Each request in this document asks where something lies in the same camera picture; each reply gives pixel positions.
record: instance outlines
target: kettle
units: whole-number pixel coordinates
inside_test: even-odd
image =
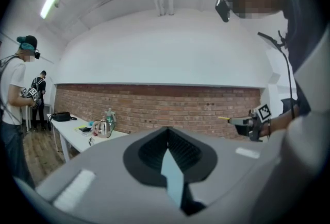
[[[98,137],[109,138],[111,136],[111,129],[109,123],[103,117],[93,123],[92,129]]]

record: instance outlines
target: white t-shirt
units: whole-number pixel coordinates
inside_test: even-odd
[[[3,122],[8,124],[20,125],[22,124],[22,116],[20,107],[12,106],[8,103],[8,92],[9,85],[15,85],[17,87],[24,87],[24,73],[25,73],[25,64],[22,59],[14,58],[9,61],[5,70],[2,73],[1,84],[0,84],[0,93],[1,100],[3,104],[6,105],[4,109]]]

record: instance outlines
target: white wall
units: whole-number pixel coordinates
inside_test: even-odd
[[[196,10],[139,12],[98,25],[68,44],[57,70],[56,83],[264,88],[271,76],[266,54],[239,20],[224,24]]]
[[[32,80],[45,70],[47,72],[45,103],[54,105],[56,87],[52,82],[52,77],[55,64],[60,60],[66,43],[49,30],[46,23],[31,9],[29,2],[12,0],[1,21],[0,40],[3,43],[0,47],[0,58],[16,53],[19,48],[16,38],[27,35],[37,38],[37,49],[41,57],[39,60],[26,63],[24,84],[29,88]]]
[[[278,43],[281,43],[277,31],[280,31],[282,36],[285,36],[287,31],[287,20],[283,17],[283,13],[279,12],[260,19],[242,20],[241,23],[251,34],[252,38],[256,40],[258,45],[263,47],[266,52],[273,77],[269,80],[265,89],[261,90],[261,101],[263,104],[267,103],[270,106],[272,117],[277,117],[282,114],[283,111],[283,103],[281,102],[281,99],[290,97],[288,68],[283,55],[276,49],[269,46],[257,35],[257,33],[262,32],[276,39]],[[288,51],[284,48],[282,48],[282,51],[288,57]],[[292,95],[294,99],[297,99],[296,85],[290,64],[289,68],[291,75]]]

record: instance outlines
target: table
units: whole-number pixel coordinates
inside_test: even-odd
[[[61,140],[61,146],[65,158],[65,162],[68,162],[70,160],[67,142],[70,143],[78,152],[83,152],[90,148],[90,145],[88,143],[88,140],[90,137],[83,136],[79,132],[75,131],[75,128],[80,126],[87,126],[88,122],[80,119],[74,115],[71,115],[71,117],[77,118],[77,120],[70,120],[68,122],[57,122],[55,120],[52,120],[53,124],[53,136],[55,141],[56,150],[58,151],[58,147],[56,144],[56,137],[55,137],[55,128],[60,133],[60,140]],[[119,138],[122,136],[127,135],[127,133],[113,131],[110,138],[104,139],[97,136],[93,136],[94,144],[98,144],[104,141],[112,140],[115,138]]]
[[[44,104],[45,108],[49,108],[48,113],[53,113],[53,108],[51,104]],[[26,132],[28,132],[32,126],[31,126],[31,107],[25,106],[25,121],[26,121]]]

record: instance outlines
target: fluorescent light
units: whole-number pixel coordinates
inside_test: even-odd
[[[42,7],[42,10],[40,12],[40,16],[45,19],[47,17],[47,14],[49,10],[51,9],[52,5],[54,4],[55,0],[46,0],[45,4]]]

